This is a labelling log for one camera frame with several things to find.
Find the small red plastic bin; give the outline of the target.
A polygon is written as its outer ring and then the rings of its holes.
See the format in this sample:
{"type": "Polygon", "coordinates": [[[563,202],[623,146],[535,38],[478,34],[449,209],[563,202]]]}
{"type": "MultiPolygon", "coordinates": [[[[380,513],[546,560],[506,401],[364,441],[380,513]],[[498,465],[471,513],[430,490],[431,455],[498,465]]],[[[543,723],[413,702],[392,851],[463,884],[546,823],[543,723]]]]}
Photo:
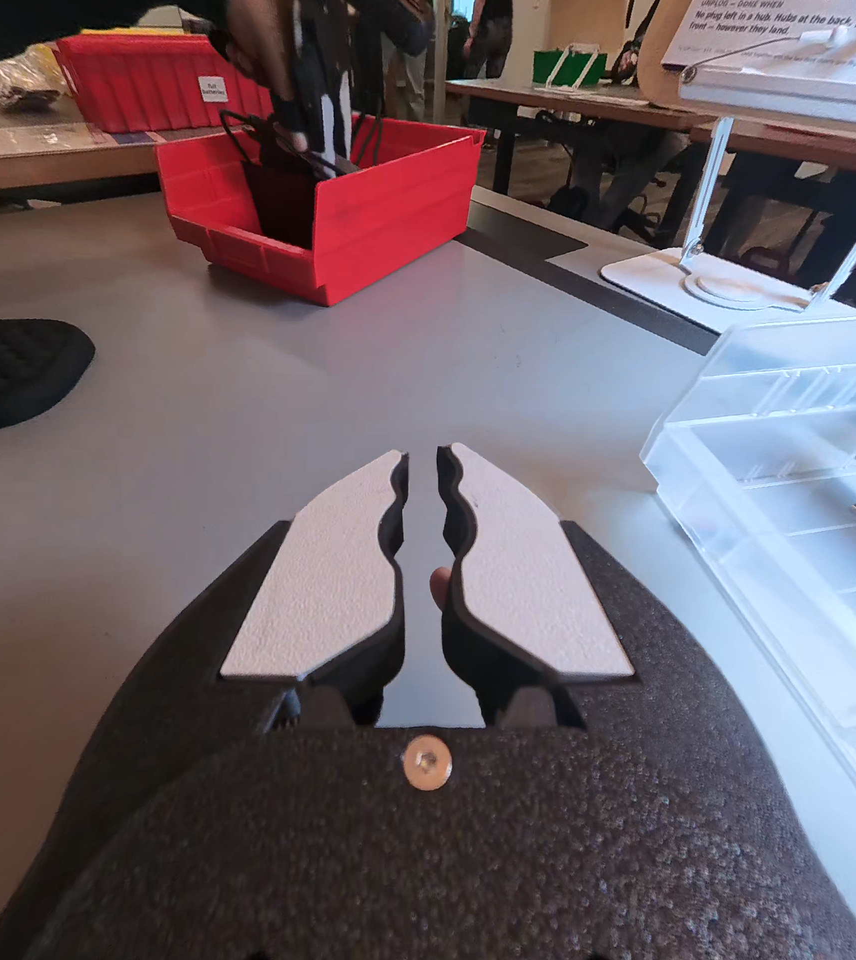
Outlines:
{"type": "Polygon", "coordinates": [[[156,148],[176,237],[213,265],[319,306],[334,306],[462,234],[482,150],[480,130],[364,119],[360,170],[319,179],[314,246],[264,236],[242,171],[260,143],[233,126],[156,148]]]}

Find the clear plastic bin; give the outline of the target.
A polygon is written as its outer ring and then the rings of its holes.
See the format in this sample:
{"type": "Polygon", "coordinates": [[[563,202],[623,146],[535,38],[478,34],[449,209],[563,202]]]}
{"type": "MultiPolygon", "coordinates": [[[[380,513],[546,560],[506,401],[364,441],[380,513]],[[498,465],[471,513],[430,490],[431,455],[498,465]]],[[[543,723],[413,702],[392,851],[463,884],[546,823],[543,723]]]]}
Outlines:
{"type": "Polygon", "coordinates": [[[726,330],[641,459],[856,785],[856,312],[726,330]]]}

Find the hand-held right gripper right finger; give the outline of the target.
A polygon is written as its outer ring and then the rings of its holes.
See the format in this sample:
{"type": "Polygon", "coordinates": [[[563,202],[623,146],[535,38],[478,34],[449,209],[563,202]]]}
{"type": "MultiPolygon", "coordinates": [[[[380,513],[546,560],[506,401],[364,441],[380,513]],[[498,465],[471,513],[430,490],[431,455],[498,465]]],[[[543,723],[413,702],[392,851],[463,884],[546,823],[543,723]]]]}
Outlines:
{"type": "Polygon", "coordinates": [[[634,667],[563,521],[463,443],[436,452],[443,535],[454,556],[442,614],[447,665],[480,702],[536,688],[619,682],[634,667]]]}

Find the white document stand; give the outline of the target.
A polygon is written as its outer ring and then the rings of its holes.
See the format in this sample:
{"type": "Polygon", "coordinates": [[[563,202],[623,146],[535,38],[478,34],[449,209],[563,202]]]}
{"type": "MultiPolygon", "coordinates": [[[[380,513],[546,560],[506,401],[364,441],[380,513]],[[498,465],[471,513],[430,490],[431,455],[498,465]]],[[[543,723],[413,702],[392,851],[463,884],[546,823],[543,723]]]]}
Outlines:
{"type": "Polygon", "coordinates": [[[849,309],[833,296],[856,266],[856,241],[830,280],[812,290],[803,290],[704,251],[705,218],[734,123],[734,116],[722,116],[712,128],[682,246],[607,264],[602,267],[602,278],[715,333],[750,323],[814,321],[848,315],[849,309]]]}

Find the wood edged side table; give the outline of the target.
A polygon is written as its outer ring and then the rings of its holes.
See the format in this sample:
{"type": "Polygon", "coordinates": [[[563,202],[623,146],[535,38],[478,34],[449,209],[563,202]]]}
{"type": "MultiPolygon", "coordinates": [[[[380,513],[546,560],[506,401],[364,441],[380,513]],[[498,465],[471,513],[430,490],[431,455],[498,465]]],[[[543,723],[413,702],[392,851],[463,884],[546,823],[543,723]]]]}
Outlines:
{"type": "Polygon", "coordinates": [[[0,191],[152,174],[155,132],[107,133],[71,111],[0,114],[0,191]]]}

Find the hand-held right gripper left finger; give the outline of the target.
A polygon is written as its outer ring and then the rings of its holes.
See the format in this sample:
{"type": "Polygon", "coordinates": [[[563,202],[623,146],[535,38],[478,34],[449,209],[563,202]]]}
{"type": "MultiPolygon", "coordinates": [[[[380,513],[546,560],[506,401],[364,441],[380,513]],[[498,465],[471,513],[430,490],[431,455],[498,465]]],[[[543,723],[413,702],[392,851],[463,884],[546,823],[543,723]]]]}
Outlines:
{"type": "Polygon", "coordinates": [[[388,450],[290,522],[219,668],[227,681],[330,686],[382,698],[405,657],[402,574],[409,455],[388,450]]]}

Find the black wrist rest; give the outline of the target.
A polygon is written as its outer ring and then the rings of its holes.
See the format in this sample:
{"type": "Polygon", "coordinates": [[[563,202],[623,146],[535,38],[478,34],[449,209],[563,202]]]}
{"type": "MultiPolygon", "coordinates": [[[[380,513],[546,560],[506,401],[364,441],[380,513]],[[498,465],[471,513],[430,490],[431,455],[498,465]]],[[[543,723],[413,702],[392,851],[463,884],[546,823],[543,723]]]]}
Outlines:
{"type": "Polygon", "coordinates": [[[96,356],[79,327],[53,318],[0,318],[0,430],[61,402],[96,356]]]}

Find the green bin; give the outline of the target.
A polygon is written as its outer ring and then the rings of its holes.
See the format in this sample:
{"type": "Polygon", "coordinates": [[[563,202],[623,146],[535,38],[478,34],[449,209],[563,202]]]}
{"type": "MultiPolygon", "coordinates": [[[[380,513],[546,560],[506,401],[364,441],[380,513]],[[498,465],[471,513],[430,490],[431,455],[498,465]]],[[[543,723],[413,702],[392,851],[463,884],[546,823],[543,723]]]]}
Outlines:
{"type": "Polygon", "coordinates": [[[597,44],[571,43],[563,48],[535,51],[531,81],[535,86],[588,90],[603,78],[607,54],[597,44]]]}

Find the person's left hand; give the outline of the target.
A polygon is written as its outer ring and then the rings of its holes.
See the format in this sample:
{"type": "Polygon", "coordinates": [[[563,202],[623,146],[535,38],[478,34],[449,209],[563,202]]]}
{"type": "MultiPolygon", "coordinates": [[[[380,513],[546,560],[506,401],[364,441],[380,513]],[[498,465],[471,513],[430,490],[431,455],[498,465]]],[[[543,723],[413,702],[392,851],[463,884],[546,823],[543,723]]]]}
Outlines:
{"type": "Polygon", "coordinates": [[[293,103],[293,3],[225,1],[215,7],[210,19],[226,38],[229,62],[282,102],[293,103]]]}

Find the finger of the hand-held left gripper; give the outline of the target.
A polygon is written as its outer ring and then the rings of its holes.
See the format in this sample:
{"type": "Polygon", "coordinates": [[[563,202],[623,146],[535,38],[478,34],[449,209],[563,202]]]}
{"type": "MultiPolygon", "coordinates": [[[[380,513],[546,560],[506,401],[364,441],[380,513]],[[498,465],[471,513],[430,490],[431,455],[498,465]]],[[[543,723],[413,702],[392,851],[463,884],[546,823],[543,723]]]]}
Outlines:
{"type": "Polygon", "coordinates": [[[320,99],[322,146],[318,151],[321,175],[335,179],[354,172],[352,162],[353,115],[349,82],[341,82],[334,93],[320,99]]]}

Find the long wooden table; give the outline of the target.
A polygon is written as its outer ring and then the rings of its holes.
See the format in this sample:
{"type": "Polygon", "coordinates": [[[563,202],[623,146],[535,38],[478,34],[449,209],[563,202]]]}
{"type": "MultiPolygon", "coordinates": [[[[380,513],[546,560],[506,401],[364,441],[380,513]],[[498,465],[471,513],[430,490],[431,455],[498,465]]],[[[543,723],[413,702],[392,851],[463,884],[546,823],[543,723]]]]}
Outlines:
{"type": "MultiPolygon", "coordinates": [[[[697,143],[709,141],[714,123],[714,118],[707,115],[652,105],[634,87],[603,86],[589,91],[571,91],[533,85],[517,87],[498,79],[448,80],[445,86],[451,94],[512,104],[516,108],[579,114],[688,133],[697,143]]],[[[735,122],[726,149],[732,153],[813,162],[856,172],[856,133],[815,126],[789,126],[786,121],[766,124],[741,120],[735,122]]]]}

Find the large red plastic bin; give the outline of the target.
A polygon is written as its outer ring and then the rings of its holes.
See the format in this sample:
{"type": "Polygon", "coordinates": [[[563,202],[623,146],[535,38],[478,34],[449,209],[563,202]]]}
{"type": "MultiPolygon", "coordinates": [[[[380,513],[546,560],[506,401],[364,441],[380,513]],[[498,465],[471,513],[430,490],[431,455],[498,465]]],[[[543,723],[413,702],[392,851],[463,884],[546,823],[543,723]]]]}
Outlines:
{"type": "Polygon", "coordinates": [[[220,113],[272,113],[268,92],[201,34],[84,32],[54,55],[85,121],[108,134],[214,128],[220,113]]]}

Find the person's left forearm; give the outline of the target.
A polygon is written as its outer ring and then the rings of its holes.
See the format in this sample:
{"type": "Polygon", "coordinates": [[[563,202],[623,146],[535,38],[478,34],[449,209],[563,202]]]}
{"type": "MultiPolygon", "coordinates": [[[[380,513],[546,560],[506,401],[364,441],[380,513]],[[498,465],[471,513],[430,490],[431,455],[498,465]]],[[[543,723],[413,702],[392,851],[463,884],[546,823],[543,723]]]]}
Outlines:
{"type": "Polygon", "coordinates": [[[131,27],[163,2],[0,1],[0,61],[83,29],[131,27]]]}

